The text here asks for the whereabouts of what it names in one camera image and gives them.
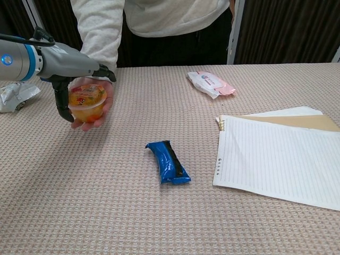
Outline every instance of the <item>white sweater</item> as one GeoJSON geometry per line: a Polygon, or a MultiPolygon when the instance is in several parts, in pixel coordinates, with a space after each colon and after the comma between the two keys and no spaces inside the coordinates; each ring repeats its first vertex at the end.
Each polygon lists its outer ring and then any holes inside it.
{"type": "Polygon", "coordinates": [[[123,10],[135,35],[176,36],[212,24],[229,0],[71,0],[71,5],[83,41],[81,52],[115,71],[123,10]]]}

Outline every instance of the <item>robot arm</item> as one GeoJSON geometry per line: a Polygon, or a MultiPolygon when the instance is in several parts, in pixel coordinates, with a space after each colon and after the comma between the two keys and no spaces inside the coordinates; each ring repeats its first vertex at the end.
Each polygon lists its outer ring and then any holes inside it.
{"type": "Polygon", "coordinates": [[[41,28],[36,28],[33,38],[35,40],[27,41],[4,35],[0,37],[0,80],[26,81],[37,75],[51,82],[58,112],[67,121],[74,121],[68,107],[71,81],[89,76],[116,81],[115,74],[106,66],[68,45],[54,42],[41,28]],[[42,37],[50,42],[41,41],[42,37]]]}

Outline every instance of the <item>lined paper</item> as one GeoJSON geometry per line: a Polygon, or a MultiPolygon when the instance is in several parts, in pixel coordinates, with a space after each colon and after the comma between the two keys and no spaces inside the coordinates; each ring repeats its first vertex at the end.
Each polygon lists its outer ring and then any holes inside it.
{"type": "Polygon", "coordinates": [[[340,210],[340,132],[222,119],[214,185],[340,210]]]}
{"type": "Polygon", "coordinates": [[[252,113],[244,116],[253,117],[288,117],[288,116],[308,116],[308,115],[323,115],[320,110],[315,110],[308,106],[299,106],[287,109],[272,110],[271,112],[252,113]]]}

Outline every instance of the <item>binder clip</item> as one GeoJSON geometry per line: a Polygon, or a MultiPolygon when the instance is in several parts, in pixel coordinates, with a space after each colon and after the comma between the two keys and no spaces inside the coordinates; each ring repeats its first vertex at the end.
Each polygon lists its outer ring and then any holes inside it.
{"type": "Polygon", "coordinates": [[[222,120],[221,116],[219,117],[218,128],[220,131],[224,131],[224,120],[222,120]]]}

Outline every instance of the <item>plastic cup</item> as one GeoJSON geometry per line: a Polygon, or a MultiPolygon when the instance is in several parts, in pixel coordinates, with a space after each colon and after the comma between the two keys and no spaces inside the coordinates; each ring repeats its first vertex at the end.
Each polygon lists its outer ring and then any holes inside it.
{"type": "Polygon", "coordinates": [[[104,101],[107,97],[101,85],[87,84],[69,91],[69,109],[75,118],[91,123],[103,115],[104,101]]]}

